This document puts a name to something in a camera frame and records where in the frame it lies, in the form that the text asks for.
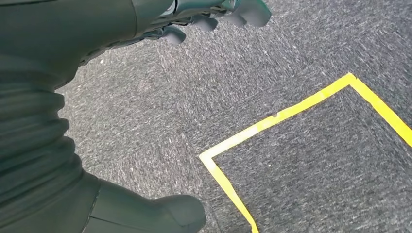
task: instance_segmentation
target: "yellow tape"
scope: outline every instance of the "yellow tape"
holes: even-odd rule
[[[399,116],[381,100],[368,86],[356,79],[350,86],[357,91],[372,107],[386,120],[386,122],[412,147],[412,130],[399,118]]]
[[[199,155],[205,167],[208,169],[213,178],[218,182],[223,191],[232,200],[234,205],[239,209],[245,219],[252,227],[252,233],[259,233],[258,227],[247,210],[246,206],[237,195],[233,185],[225,176],[222,170],[213,161],[216,155],[244,142],[259,132],[270,128],[316,104],[336,94],[340,90],[350,85],[353,87],[366,101],[376,109],[376,111],[389,123],[390,126],[412,147],[412,130],[393,112],[377,95],[375,95],[364,83],[357,79],[353,74],[348,73],[341,77],[331,85],[317,92],[316,94],[304,99],[302,102],[286,108],[276,114],[270,116],[249,128],[237,133],[236,135],[224,140],[223,142],[213,146]]]

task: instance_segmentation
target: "floor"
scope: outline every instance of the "floor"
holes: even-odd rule
[[[250,225],[198,158],[348,72],[412,128],[412,2],[268,0],[261,29],[183,28],[111,50],[58,90],[87,171],[191,194],[207,233]],[[352,89],[216,156],[262,233],[412,231],[412,148]]]

